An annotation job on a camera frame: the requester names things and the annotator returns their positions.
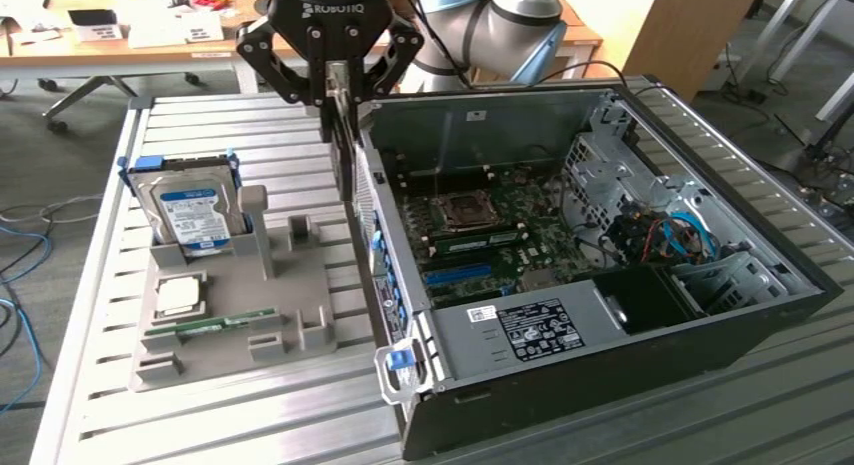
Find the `sticker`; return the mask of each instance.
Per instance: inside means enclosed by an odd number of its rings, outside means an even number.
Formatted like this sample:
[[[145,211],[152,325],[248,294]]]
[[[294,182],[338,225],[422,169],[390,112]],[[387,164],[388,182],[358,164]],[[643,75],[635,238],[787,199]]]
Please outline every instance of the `sticker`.
[[[231,57],[231,52],[191,53],[190,56],[192,58],[230,58]]]
[[[483,322],[484,320],[492,320],[496,318],[494,305],[470,308],[466,311],[468,312],[468,320],[471,320],[471,323]]]
[[[448,252],[458,252],[460,250],[470,250],[472,248],[486,247],[486,242],[468,242],[460,243],[459,245],[451,245],[448,247]]]
[[[490,238],[490,245],[495,245],[496,243],[510,242],[511,240],[515,240],[518,236],[519,236],[519,232],[502,233],[500,235],[492,235],[492,237]]]
[[[160,195],[178,243],[207,251],[226,245],[231,235],[226,217],[215,210],[219,196],[212,188]]]
[[[585,346],[556,298],[500,310],[498,319],[516,358],[523,362]]]
[[[475,110],[466,113],[467,122],[482,122],[486,120],[486,110]]]

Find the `hard disk drive label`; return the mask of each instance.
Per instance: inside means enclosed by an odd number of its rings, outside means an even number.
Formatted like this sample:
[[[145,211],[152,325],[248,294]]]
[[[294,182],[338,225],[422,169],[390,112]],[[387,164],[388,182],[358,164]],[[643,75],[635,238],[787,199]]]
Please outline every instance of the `hard disk drive label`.
[[[585,346],[556,298],[499,310],[498,319],[516,358],[523,362]]]
[[[222,247],[231,238],[226,217],[214,207],[214,189],[168,192],[160,195],[178,243],[200,251]]]

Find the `chair leg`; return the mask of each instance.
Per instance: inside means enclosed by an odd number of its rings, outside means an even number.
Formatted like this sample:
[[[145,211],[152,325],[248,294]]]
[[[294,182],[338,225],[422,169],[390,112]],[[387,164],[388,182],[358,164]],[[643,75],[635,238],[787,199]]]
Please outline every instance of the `chair leg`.
[[[51,120],[59,113],[71,107],[83,97],[92,93],[97,87],[107,83],[107,77],[91,77],[83,85],[80,85],[63,99],[53,104],[47,112],[41,114],[44,118]]]
[[[115,87],[121,90],[121,93],[124,93],[129,98],[136,97],[136,92],[133,91],[133,89],[128,86],[127,83],[124,83],[124,80],[121,80],[121,78],[119,77],[107,77],[107,80],[109,80],[109,83],[112,83],[115,85]]]

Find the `blue cable on floor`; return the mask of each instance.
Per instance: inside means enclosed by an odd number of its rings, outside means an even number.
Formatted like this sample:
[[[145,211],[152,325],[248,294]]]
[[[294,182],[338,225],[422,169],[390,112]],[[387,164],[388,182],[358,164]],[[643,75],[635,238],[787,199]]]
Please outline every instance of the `blue cable on floor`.
[[[21,273],[19,273],[17,275],[15,275],[15,276],[12,276],[9,278],[5,278],[5,279],[0,280],[0,285],[1,285],[4,283],[12,283],[19,278],[23,278],[36,268],[39,268],[39,265],[41,265],[44,263],[44,261],[48,259],[48,256],[51,255],[52,246],[51,246],[51,239],[47,236],[41,235],[40,233],[19,232],[17,230],[12,230],[11,228],[5,228],[1,225],[0,225],[0,232],[8,233],[9,235],[16,235],[19,237],[37,238],[39,240],[41,240],[44,242],[44,252],[41,253],[41,256],[39,257],[39,260],[36,260],[36,262]]]
[[[20,402],[21,399],[27,396],[27,394],[32,392],[32,389],[36,388],[36,384],[41,379],[41,359],[39,358],[39,346],[36,345],[36,334],[32,330],[32,325],[29,324],[29,318],[27,317],[27,314],[20,308],[17,308],[17,305],[15,305],[13,302],[11,302],[4,298],[0,298],[0,305],[3,305],[4,307],[8,307],[12,313],[17,313],[21,317],[21,323],[24,324],[24,330],[27,331],[27,338],[29,338],[29,345],[32,346],[32,355],[36,361],[36,375],[32,378],[32,382],[29,383],[29,386],[27,387],[27,389],[17,395],[17,397],[15,397],[15,399],[9,403],[7,403],[5,407],[3,407],[3,409],[0,410],[0,417],[1,417],[5,411],[9,408],[12,408],[15,404]]]

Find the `gray floor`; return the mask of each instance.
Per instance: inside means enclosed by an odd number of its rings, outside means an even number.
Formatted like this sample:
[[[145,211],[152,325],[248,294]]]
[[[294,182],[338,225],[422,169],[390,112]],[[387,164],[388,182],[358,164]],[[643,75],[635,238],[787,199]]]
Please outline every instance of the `gray floor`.
[[[734,38],[734,54],[746,52],[762,25],[761,21],[745,23]],[[811,117],[853,69],[854,53],[833,43],[819,41],[810,49],[809,59],[801,61],[786,79],[790,96],[771,95],[763,108],[791,117],[791,120],[799,120],[803,125],[819,125]],[[140,93],[155,96],[236,91],[231,74],[207,73],[202,78],[207,83],[202,88],[186,84],[180,75],[131,79],[128,83]],[[80,82],[60,81],[65,87],[76,83]],[[61,137],[44,130],[39,116],[55,98],[56,94],[41,91],[32,81],[27,81],[21,82],[16,93],[0,101],[0,209],[17,204],[47,204],[75,195],[97,193],[108,174],[113,173],[111,160],[121,125],[124,96],[109,87],[99,90],[84,104],[75,106],[61,116],[72,129]],[[702,95],[694,105],[725,133],[755,123],[761,118],[714,95]],[[757,127],[739,134],[737,142],[761,158],[773,159],[798,146],[793,138],[778,133],[778,128],[773,123]],[[854,122],[847,125],[839,144],[850,145],[853,139]],[[91,209],[79,207],[68,213],[87,213]],[[37,231],[41,226],[33,223],[20,228]],[[51,361],[59,355],[92,226],[93,223],[59,226],[52,235],[55,251],[51,259],[36,272],[13,284]],[[28,243],[0,235],[0,264],[8,263],[28,247]],[[0,343],[8,340],[9,331],[9,327],[0,330]],[[8,401],[27,387],[32,370],[32,354],[21,336],[12,352],[0,360],[0,402]],[[51,373],[45,370],[27,402],[44,400],[49,381]],[[40,415],[41,410],[32,409],[0,416],[1,463],[27,463]]]

